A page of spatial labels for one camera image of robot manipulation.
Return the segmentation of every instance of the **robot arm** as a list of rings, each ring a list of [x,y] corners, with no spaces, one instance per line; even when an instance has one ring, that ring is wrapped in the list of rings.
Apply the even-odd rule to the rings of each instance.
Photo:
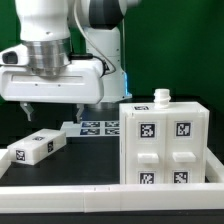
[[[15,0],[21,44],[0,53],[5,100],[95,104],[103,95],[99,60],[73,60],[70,27],[112,29],[139,0]]]

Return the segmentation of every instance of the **black table surface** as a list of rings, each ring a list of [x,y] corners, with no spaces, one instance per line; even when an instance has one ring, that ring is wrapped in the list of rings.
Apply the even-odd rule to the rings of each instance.
[[[138,97],[127,102],[152,102]],[[224,115],[199,97],[179,96],[173,101],[197,101],[210,110],[208,146],[223,161]],[[0,148],[40,129],[59,130],[77,112],[70,104],[32,104],[36,120],[28,122],[18,103],[0,106]],[[85,109],[85,121],[119,120],[119,110]],[[119,183],[119,137],[68,138],[67,145],[35,166],[12,163],[0,179],[3,186],[100,185]],[[1,214],[0,223],[223,223],[224,210],[148,211],[68,214]]]

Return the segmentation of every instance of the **white box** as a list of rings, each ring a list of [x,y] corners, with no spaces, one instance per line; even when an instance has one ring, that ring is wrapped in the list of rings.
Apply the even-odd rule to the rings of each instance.
[[[35,165],[66,145],[64,131],[42,129],[8,146],[12,162]]]
[[[121,104],[121,184],[203,183],[208,119],[197,102]]]
[[[0,149],[0,178],[4,175],[11,165],[8,149]]]

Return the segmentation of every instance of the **fallen white block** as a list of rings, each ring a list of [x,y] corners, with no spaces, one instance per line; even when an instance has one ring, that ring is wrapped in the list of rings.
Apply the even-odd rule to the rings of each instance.
[[[9,150],[0,149],[0,178],[4,175],[10,165]]]
[[[42,129],[8,146],[12,162],[35,165],[66,145],[64,131]]]

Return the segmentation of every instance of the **square tag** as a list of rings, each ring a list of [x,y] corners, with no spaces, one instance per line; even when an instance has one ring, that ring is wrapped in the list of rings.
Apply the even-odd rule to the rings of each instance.
[[[173,183],[174,184],[189,183],[189,172],[188,171],[173,171]]]
[[[139,172],[139,184],[154,184],[155,172]]]
[[[48,150],[48,153],[52,152],[54,150],[54,143],[53,141],[49,142],[47,144],[47,150]]]
[[[25,161],[26,160],[25,151],[16,150],[16,159],[19,161]]]
[[[100,129],[81,129],[80,132],[81,136],[94,136],[94,135],[100,135]]]

